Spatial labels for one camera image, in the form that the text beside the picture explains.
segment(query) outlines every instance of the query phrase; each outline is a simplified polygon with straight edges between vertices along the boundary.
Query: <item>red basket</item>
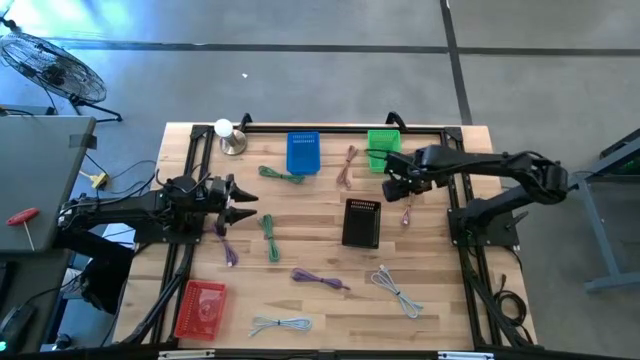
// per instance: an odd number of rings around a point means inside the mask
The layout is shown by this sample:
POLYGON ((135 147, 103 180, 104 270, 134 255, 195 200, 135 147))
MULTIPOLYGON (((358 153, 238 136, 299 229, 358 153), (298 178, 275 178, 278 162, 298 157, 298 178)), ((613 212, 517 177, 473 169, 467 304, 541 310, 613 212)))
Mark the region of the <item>red basket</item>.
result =
POLYGON ((174 335, 178 338, 213 341, 220 327, 226 297, 224 284, 189 280, 180 304, 174 335))

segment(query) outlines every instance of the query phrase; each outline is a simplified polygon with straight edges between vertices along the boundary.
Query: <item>blue plastic basket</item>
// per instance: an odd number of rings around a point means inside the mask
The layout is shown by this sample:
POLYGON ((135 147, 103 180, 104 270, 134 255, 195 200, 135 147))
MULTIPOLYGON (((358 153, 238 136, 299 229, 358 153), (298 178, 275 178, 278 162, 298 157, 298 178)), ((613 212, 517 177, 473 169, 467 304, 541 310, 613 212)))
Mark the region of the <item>blue plastic basket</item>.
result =
POLYGON ((313 175, 320 171, 320 134, 287 134, 287 171, 293 175, 313 175))

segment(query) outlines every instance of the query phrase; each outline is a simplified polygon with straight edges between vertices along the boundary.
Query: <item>wooden table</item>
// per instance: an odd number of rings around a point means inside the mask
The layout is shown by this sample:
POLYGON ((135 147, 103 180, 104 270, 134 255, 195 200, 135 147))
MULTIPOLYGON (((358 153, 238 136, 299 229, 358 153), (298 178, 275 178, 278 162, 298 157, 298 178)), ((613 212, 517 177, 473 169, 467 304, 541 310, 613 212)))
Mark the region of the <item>wooden table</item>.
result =
MULTIPOLYGON (((192 125, 167 124, 158 156, 162 178, 182 175, 192 125)), ((462 131, 466 151, 492 152, 487 127, 464 126, 462 131)), ((206 234, 196 248, 190 278, 225 283, 229 289, 226 308, 214 342, 183 339, 180 347, 471 349, 460 263, 457 250, 450 245, 446 223, 449 207, 446 188, 416 196, 411 225, 404 228, 400 219, 405 202, 387 203, 380 187, 383 174, 369 171, 362 152, 367 147, 366 134, 321 134, 320 139, 322 169, 316 176, 305 179, 303 185, 258 175, 259 165, 286 170, 286 134, 249 134, 247 150, 237 157, 222 154, 216 139, 210 171, 221 176, 234 173, 242 189, 260 197, 258 202, 237 207, 255 208, 258 216, 273 215, 281 260, 269 263, 267 242, 257 216, 229 228, 227 238, 240 257, 236 267, 227 267, 222 245, 212 234, 206 234), (361 152, 351 165, 352 188, 346 190, 336 184, 336 176, 350 144, 361 152), (382 203, 379 249, 341 245, 347 198, 382 203), (424 306, 418 319, 409 319, 393 294, 371 283, 370 276, 380 264, 390 269, 403 292, 424 306), (337 291, 318 283, 296 283, 290 279, 294 267, 303 267, 322 277, 338 277, 351 291, 337 291), (249 338, 252 318, 258 314, 279 319, 310 317, 313 328, 308 333, 273 328, 249 338)), ((402 135, 403 152, 439 143, 433 135, 402 135)), ((471 176, 471 179, 476 197, 491 197, 502 191, 498 178, 471 176)), ((207 225, 214 218, 208 216, 207 225)), ((134 259, 115 330, 116 341, 133 331, 156 300, 166 252, 167 245, 155 244, 134 259)), ((506 274, 506 288, 526 301, 514 256, 502 248, 487 248, 487 260, 494 289, 498 288, 501 275, 506 274)), ((174 304, 170 303, 167 309, 163 339, 168 335, 168 319, 174 304)), ((482 306, 479 314, 483 334, 488 334, 482 306)), ((531 316, 525 326, 535 336, 531 316)))

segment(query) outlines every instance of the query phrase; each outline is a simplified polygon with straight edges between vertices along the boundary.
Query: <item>concrete floor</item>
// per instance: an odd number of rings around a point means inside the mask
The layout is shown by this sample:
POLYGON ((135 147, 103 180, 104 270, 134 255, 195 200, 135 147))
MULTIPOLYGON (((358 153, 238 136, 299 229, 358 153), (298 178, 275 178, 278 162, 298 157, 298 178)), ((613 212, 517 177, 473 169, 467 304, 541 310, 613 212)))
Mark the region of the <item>concrete floor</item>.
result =
MULTIPOLYGON (((634 0, 449 3, 460 46, 640 48, 634 0)), ((8 17, 35 35, 75 39, 447 44, 437 0, 16 0, 8 17)), ((155 159, 168 121, 239 120, 250 112, 256 121, 381 122, 395 110, 408 123, 461 123, 444 54, 70 52, 105 80, 102 105, 125 117, 96 129, 95 158, 113 172, 155 159)), ((461 65, 473 123, 490 127, 496 151, 536 150, 574 171, 640 124, 637 57, 464 55, 461 65)), ((12 69, 0 68, 0 79, 0 102, 48 104, 40 88, 12 69)), ((62 99, 56 103, 61 113, 72 113, 62 99)), ((149 171, 141 167, 119 178, 116 190, 149 171)), ((79 179, 74 192, 87 190, 79 179)), ((528 210, 519 225, 521 257, 540 343, 637 357, 640 291, 583 291, 583 282, 605 269, 581 203, 571 194, 560 205, 528 210)), ((93 331, 63 330, 95 344, 110 321, 94 318, 93 331)))

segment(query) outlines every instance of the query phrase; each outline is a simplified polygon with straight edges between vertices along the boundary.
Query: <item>green plastic basket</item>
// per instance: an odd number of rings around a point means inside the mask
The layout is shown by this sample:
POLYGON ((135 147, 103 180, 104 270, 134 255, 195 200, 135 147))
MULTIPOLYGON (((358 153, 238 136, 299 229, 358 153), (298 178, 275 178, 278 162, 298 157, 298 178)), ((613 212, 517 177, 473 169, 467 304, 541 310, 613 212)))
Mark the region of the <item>green plastic basket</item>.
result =
POLYGON ((384 159, 376 159, 375 157, 384 158, 387 151, 402 151, 402 141, 400 140, 400 131, 398 130, 369 130, 369 169, 371 172, 384 172, 386 161, 384 159))

